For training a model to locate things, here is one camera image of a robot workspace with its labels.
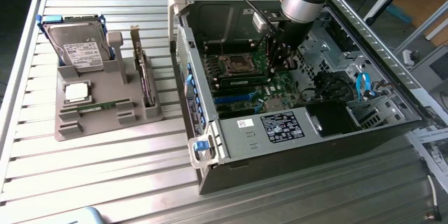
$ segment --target blue latch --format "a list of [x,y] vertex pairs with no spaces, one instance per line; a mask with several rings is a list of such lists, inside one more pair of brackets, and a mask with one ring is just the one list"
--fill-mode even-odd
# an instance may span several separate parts
[[205,151],[209,149],[208,141],[197,141],[193,143],[193,150],[196,152]]
[[188,77],[187,77],[187,80],[185,80],[185,84],[187,84],[187,85],[191,85],[192,80],[193,80],[193,75],[189,74]]

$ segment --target slotted metal surface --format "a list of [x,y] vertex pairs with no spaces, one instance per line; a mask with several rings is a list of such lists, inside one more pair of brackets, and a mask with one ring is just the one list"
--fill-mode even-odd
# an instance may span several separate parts
[[[0,223],[52,223],[85,206],[97,208],[107,223],[424,222],[431,190],[403,138],[357,157],[200,196],[169,58],[165,0],[33,2],[44,15],[101,12],[108,29],[124,32],[124,57],[132,55],[129,25],[140,25],[165,120],[57,142],[56,55],[37,28],[25,25],[17,84],[9,83],[0,113],[9,122],[1,134]],[[437,191],[445,216],[448,197]]]
[[448,78],[448,54],[444,54],[431,65],[431,69],[441,80]]

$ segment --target metal bracket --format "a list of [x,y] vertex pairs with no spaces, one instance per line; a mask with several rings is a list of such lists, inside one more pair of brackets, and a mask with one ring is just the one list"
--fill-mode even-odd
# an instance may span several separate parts
[[179,16],[181,10],[188,6],[187,0],[168,0],[168,39],[175,41],[173,26],[175,15]]
[[209,136],[208,134],[204,134],[199,137],[193,137],[188,140],[188,143],[187,143],[188,152],[189,152],[189,161],[191,161],[191,165],[195,169],[205,168],[208,165],[216,164],[219,162],[217,155],[215,155],[215,157],[212,159],[208,159],[208,160],[199,161],[196,159],[193,145],[199,141],[208,141],[208,143],[211,144],[211,142],[208,140],[208,136]]

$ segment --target hard drive label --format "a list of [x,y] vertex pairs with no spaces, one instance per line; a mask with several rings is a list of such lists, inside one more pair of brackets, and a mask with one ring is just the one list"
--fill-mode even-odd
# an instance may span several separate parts
[[65,44],[64,48],[75,68],[87,68],[103,65],[96,42]]
[[261,116],[261,122],[271,143],[305,137],[293,112]]

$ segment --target ventilation grille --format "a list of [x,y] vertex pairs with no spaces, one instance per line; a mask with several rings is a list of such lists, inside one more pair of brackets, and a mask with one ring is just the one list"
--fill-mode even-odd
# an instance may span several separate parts
[[431,65],[431,69],[441,80],[448,78],[448,53],[445,53]]
[[380,118],[377,115],[375,115],[375,117],[372,117],[372,119],[368,120],[368,121],[361,125],[361,127],[363,127],[363,129],[368,129],[368,128],[376,126],[380,122],[381,122],[381,118]]
[[184,75],[184,79],[187,79],[187,75],[188,75],[188,69],[187,69],[188,55],[187,55],[184,38],[183,38],[183,32],[181,32],[180,29],[181,28],[179,28],[179,33],[177,33],[176,54],[177,54],[177,62],[180,63],[181,74]]
[[315,80],[316,77],[315,68],[305,64],[305,61],[301,56],[299,57],[299,69],[301,73],[307,73],[308,78],[311,80]]

